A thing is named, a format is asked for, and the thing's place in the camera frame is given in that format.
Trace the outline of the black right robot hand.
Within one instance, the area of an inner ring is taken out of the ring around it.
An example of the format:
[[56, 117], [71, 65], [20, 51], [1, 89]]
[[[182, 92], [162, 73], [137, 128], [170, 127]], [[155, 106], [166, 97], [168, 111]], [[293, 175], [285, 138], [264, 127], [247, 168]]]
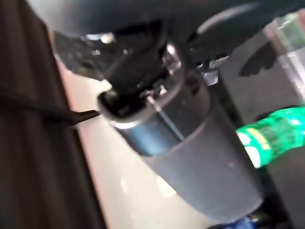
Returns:
[[224, 47], [302, 0], [30, 0], [54, 31], [100, 56], [82, 58], [108, 80], [98, 106], [111, 127], [191, 207], [221, 223], [261, 205], [255, 169], [232, 122], [211, 94], [192, 42]]

